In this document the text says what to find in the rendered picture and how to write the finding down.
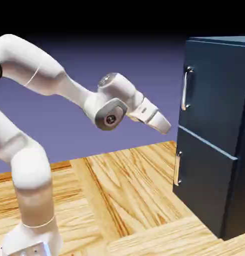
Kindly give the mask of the dark blue tall cabinet door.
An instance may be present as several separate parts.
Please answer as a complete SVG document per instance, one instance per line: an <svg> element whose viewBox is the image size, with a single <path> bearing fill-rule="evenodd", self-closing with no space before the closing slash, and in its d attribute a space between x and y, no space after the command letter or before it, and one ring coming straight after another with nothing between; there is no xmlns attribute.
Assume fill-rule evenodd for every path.
<svg viewBox="0 0 245 256"><path fill-rule="evenodd" d="M245 41L192 38L185 44L186 104L179 125L233 157L244 120Z"/></svg>

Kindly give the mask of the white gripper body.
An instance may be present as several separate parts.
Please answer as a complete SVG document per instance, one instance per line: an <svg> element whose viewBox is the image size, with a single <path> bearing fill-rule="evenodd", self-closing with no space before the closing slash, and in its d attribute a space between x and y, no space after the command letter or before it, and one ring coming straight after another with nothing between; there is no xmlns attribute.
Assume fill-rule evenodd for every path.
<svg viewBox="0 0 245 256"><path fill-rule="evenodd" d="M166 134L171 129L170 122L159 111L147 122L147 125L159 131L161 134Z"/></svg>

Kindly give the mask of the dark blue short cabinet door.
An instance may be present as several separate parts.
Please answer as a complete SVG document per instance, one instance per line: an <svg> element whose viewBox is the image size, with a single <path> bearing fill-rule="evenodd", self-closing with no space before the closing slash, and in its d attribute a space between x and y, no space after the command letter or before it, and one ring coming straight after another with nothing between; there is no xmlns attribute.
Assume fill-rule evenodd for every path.
<svg viewBox="0 0 245 256"><path fill-rule="evenodd" d="M181 183L173 184L173 192L221 238L231 176L238 159L183 126L177 133L176 153L179 151Z"/></svg>

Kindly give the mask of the dark blue cabinet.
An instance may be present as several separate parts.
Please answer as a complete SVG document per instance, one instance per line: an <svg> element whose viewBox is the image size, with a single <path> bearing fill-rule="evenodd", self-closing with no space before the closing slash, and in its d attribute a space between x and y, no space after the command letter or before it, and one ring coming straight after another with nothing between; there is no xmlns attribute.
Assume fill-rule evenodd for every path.
<svg viewBox="0 0 245 256"><path fill-rule="evenodd" d="M173 192L218 237L245 233L245 36L185 44Z"/></svg>

